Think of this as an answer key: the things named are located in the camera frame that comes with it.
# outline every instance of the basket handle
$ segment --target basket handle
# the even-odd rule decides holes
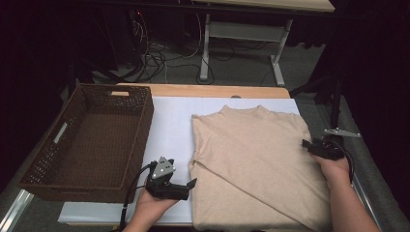
[[[58,144],[58,142],[60,141],[60,139],[63,136],[64,132],[67,130],[67,126],[68,126],[68,124],[66,122],[64,122],[63,125],[61,126],[60,130],[54,136],[54,139],[52,141],[55,144]]]
[[[109,96],[132,96],[136,97],[138,95],[138,91],[135,88],[139,89],[147,89],[150,91],[150,87],[148,86],[121,86],[121,85],[114,85],[114,86],[106,86],[105,90]]]

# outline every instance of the beige sweater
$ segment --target beige sweater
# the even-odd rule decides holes
[[[301,146],[310,140],[301,116],[225,106],[192,124],[196,229],[331,230],[326,180]]]

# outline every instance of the table top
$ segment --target table top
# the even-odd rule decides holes
[[[329,0],[194,0],[196,2],[234,4],[286,10],[333,12],[335,7]]]
[[[177,185],[184,185],[190,180],[188,162],[194,151],[190,124],[192,114],[207,115],[221,110],[224,105],[250,108],[259,104],[272,111],[299,113],[295,101],[282,88],[144,83],[126,85],[150,86],[153,94],[155,111],[142,164],[157,160],[160,156],[175,158],[177,171],[171,182]],[[145,174],[138,184],[142,185],[144,179]],[[129,206],[126,219],[133,214],[134,204]],[[116,224],[121,210],[122,204],[66,202],[58,221],[71,225]],[[191,225],[190,210],[190,199],[180,201],[157,224]]]

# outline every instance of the brown woven basket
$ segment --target brown woven basket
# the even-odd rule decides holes
[[[44,200],[124,202],[153,113],[149,87],[80,84],[18,185]]]

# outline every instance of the human hand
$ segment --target human hand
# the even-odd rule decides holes
[[[163,213],[177,202],[178,200],[155,198],[143,188],[139,193],[132,219],[123,231],[148,231],[162,217]]]
[[[350,185],[349,162],[347,158],[331,160],[323,159],[313,154],[310,154],[310,156],[320,164],[323,175],[328,180],[328,185],[332,183],[348,183]]]

